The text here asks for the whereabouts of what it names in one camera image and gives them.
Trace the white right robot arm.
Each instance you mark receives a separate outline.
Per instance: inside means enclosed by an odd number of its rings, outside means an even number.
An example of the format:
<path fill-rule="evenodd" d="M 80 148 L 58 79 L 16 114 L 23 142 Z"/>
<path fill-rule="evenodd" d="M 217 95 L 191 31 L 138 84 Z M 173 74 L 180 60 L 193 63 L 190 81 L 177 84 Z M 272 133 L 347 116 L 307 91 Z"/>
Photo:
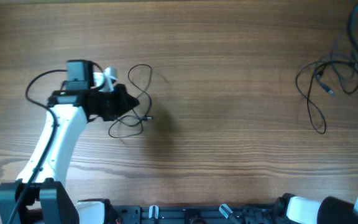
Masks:
<path fill-rule="evenodd" d="M 277 223 L 300 224 L 358 224 L 358 198 L 354 204 L 336 197 L 323 201 L 285 194 L 273 207 Z"/>

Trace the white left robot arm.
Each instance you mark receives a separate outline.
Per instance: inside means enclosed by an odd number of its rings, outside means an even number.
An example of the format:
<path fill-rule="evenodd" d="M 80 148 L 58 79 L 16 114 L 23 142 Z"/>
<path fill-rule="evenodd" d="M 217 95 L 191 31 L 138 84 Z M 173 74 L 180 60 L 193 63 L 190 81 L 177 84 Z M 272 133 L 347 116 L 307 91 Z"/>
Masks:
<path fill-rule="evenodd" d="M 117 223 L 108 199 L 74 204 L 65 180 L 76 142 L 95 115 L 113 121 L 139 104 L 124 85 L 113 91 L 58 90 L 48 99 L 47 120 L 30 161 L 15 182 L 0 185 L 3 223 Z"/>

